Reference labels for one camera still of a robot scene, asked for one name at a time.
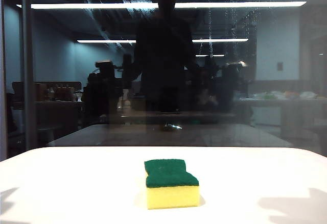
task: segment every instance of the yellow sponge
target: yellow sponge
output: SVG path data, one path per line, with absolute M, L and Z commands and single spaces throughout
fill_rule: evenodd
M 184 160 L 150 160 L 145 168 L 148 209 L 199 206 L 199 182 L 186 172 Z

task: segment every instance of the desk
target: desk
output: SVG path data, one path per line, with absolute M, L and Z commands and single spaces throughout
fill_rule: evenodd
M 252 146 L 292 144 L 246 125 L 184 125 L 164 132 L 159 125 L 95 125 L 50 142 L 49 146 Z
M 251 107 L 280 107 L 282 138 L 300 137 L 303 127 L 311 126 L 314 122 L 314 118 L 322 118 L 324 105 L 327 105 L 327 99 L 265 100 L 244 98 L 235 102 L 236 111 L 240 117 L 238 121 L 246 125 L 249 125 L 251 121 Z M 311 108 L 312 113 L 305 114 L 303 111 L 305 107 Z
M 190 123 L 199 121 L 202 123 L 217 123 L 234 121 L 235 115 L 232 113 L 206 112 L 206 111 L 181 111 L 180 113 L 162 113 L 155 111 L 125 111 L 115 115 L 110 115 L 110 123 L 134 123 L 148 122 L 159 123 L 165 121 L 178 121 Z
M 146 209 L 144 161 L 162 158 L 186 161 L 200 207 Z M 327 223 L 327 158 L 292 148 L 42 148 L 0 175 L 1 223 Z
M 83 107 L 83 102 L 47 101 L 35 102 L 38 125 L 57 125 L 60 129 L 55 131 L 55 137 L 59 138 L 78 129 L 78 117 Z M 24 102 L 15 102 L 13 108 L 24 109 Z

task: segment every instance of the white tabletop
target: white tabletop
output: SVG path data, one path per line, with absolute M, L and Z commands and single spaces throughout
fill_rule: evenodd
M 144 161 L 185 159 L 201 206 L 147 210 Z M 327 158 L 292 148 L 54 147 L 0 163 L 1 223 L 327 223 Z

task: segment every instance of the fluorescent light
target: fluorescent light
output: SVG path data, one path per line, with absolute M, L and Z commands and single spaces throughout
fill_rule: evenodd
M 77 40 L 79 43 L 136 43 L 136 40 Z
M 194 43 L 246 42 L 249 39 L 194 39 Z M 136 40 L 77 40 L 79 43 L 136 43 Z
M 246 42 L 249 39 L 194 39 L 193 43 Z
M 176 3 L 176 9 L 184 8 L 264 8 L 300 7 L 306 2 L 192 2 Z M 32 9 L 156 9 L 158 3 L 104 3 L 104 4 L 32 4 Z
M 209 55 L 196 55 L 196 57 L 207 57 Z M 213 55 L 213 57 L 224 57 L 225 55 Z

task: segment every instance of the glass window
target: glass window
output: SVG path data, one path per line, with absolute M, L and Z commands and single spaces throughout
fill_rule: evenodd
M 327 0 L 4 0 L 9 156 L 34 147 L 295 147 L 327 155 Z

